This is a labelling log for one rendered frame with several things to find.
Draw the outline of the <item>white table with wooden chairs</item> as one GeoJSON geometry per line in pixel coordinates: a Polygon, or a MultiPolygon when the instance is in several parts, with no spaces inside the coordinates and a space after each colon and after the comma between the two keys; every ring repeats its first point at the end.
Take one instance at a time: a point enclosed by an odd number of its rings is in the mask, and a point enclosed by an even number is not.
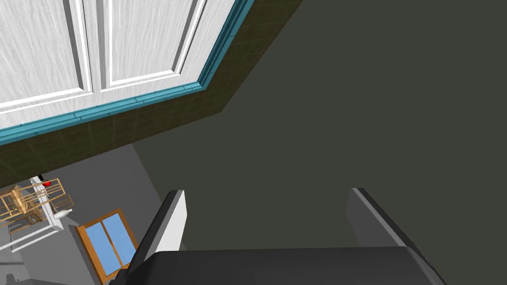
{"type": "Polygon", "coordinates": [[[46,180],[38,175],[30,185],[12,185],[0,190],[0,229],[7,228],[12,236],[32,225],[48,222],[47,226],[0,245],[0,251],[12,248],[17,252],[44,238],[63,231],[61,219],[73,210],[74,202],[58,178],[46,180]]]}

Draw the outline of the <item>white panelled door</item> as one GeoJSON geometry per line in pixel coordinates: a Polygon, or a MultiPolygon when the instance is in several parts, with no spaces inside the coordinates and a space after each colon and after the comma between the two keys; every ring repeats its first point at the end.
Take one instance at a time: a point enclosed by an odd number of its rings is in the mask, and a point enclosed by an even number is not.
{"type": "Polygon", "coordinates": [[[0,0],[0,129],[198,80],[236,0],[0,0]]]}

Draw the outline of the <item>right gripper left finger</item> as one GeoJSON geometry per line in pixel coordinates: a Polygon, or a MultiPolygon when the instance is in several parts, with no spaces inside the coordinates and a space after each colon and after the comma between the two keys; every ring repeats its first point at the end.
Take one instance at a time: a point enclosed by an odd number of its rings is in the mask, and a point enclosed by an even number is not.
{"type": "Polygon", "coordinates": [[[183,190],[172,190],[164,199],[131,261],[140,265],[160,251],[178,251],[187,220],[183,190]]]}

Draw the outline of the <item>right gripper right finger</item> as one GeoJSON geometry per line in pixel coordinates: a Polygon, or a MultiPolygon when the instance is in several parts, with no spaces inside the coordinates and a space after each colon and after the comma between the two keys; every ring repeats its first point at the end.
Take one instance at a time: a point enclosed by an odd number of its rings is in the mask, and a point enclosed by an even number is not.
{"type": "Polygon", "coordinates": [[[346,217],[360,246],[417,249],[414,242],[363,188],[350,190],[346,217]]]}

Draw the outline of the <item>wooden framed window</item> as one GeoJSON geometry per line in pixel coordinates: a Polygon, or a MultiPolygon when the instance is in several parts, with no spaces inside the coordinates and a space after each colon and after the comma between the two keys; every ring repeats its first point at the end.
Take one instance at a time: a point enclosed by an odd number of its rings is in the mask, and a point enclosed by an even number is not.
{"type": "Polygon", "coordinates": [[[120,208],[77,226],[76,231],[100,285],[107,285],[121,269],[127,269],[138,249],[120,208]]]}

